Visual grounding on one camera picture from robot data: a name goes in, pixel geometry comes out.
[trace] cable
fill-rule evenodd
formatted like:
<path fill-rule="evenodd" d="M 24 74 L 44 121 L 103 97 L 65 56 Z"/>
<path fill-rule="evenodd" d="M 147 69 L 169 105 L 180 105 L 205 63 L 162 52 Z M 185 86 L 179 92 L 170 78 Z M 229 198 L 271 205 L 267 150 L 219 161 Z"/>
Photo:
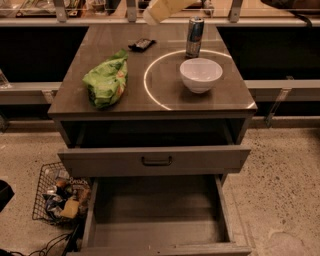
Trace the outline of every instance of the cable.
<path fill-rule="evenodd" d="M 19 255 L 19 256 L 32 256 L 32 255 L 35 255 L 36 253 L 37 256 L 48 256 L 48 253 L 50 252 L 50 250 L 58 243 L 60 243 L 62 240 L 68 240 L 70 237 L 72 236 L 72 233 L 68 233 L 68 234 L 62 234 L 62 235 L 59 235 L 53 239 L 51 239 L 47 244 L 46 244 L 46 247 L 44 247 L 43 249 L 41 250 L 36 250 L 34 252 L 31 252 L 30 254 L 28 255 L 24 255 L 22 254 L 21 252 L 11 252 L 11 251 L 5 251 L 5 250 L 2 250 L 0 249 L 0 256 L 2 255 L 5 255 L 5 256 L 16 256 L 16 255 Z"/>
<path fill-rule="evenodd" d="M 13 254 L 18 254 L 18 255 L 21 255 L 21 256 L 25 256 L 24 254 L 22 254 L 21 252 L 11 252 L 10 251 L 10 253 L 11 253 L 11 255 L 13 255 Z"/>
<path fill-rule="evenodd" d="M 53 238 L 52 240 L 50 240 L 50 241 L 47 243 L 47 245 L 46 245 L 45 248 L 43 248 L 43 249 L 41 249 L 41 250 L 34 251 L 34 252 L 30 253 L 28 256 L 32 256 L 32 255 L 35 254 L 35 253 L 39 253 L 38 256 L 47 256 L 48 253 L 49 253 L 49 251 L 50 251 L 56 244 L 58 244 L 58 243 L 61 242 L 62 240 L 68 240 L 68 238 L 69 238 L 71 235 L 72 235 L 72 233 L 59 235 L 59 236 Z M 59 239 L 59 240 L 56 241 L 53 245 L 51 245 L 51 246 L 49 247 L 50 243 L 54 242 L 54 241 L 57 240 L 57 239 Z"/>

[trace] drawer handle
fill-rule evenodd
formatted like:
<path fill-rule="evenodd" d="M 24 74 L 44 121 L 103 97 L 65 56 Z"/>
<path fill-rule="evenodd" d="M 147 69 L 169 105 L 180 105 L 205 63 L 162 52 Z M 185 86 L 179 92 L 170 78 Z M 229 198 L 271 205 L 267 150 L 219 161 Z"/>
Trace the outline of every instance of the drawer handle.
<path fill-rule="evenodd" d="M 169 156 L 166 160 L 148 160 L 145 157 L 141 157 L 141 162 L 144 166 L 169 166 L 172 164 L 172 157 Z"/>

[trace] open drawer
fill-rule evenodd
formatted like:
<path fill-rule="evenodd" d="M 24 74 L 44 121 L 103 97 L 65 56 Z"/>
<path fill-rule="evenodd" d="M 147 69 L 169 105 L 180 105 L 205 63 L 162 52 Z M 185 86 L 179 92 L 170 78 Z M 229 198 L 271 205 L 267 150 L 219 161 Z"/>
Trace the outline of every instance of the open drawer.
<path fill-rule="evenodd" d="M 76 177 L 239 172 L 250 148 L 234 145 L 221 120 L 86 122 L 58 155 Z"/>
<path fill-rule="evenodd" d="M 97 178 L 82 248 L 68 256 L 248 255 L 217 175 Z"/>
<path fill-rule="evenodd" d="M 161 176 L 240 172 L 250 148 L 242 145 L 73 148 L 58 155 L 74 177 Z"/>

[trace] speckled floor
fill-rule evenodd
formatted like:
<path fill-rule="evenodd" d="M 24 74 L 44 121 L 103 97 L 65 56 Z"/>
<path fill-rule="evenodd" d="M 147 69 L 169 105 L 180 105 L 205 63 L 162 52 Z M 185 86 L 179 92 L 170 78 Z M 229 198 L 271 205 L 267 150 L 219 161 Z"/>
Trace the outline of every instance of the speckled floor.
<path fill-rule="evenodd" d="M 253 256 L 320 255 L 320 119 L 303 123 L 253 122 L 243 141 L 249 158 L 223 187 L 235 240 Z M 0 135 L 0 179 L 16 193 L 0 213 L 0 248 L 29 255 L 70 231 L 32 220 L 41 167 L 58 162 L 63 147 L 50 122 L 12 123 Z"/>

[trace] green plastic bag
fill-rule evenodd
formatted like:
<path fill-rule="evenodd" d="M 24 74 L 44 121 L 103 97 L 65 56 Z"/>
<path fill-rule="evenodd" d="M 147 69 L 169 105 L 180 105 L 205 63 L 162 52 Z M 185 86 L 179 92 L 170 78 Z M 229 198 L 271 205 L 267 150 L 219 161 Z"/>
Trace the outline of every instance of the green plastic bag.
<path fill-rule="evenodd" d="M 128 53 L 121 49 L 83 77 L 93 106 L 104 108 L 120 99 L 128 78 L 127 59 Z"/>

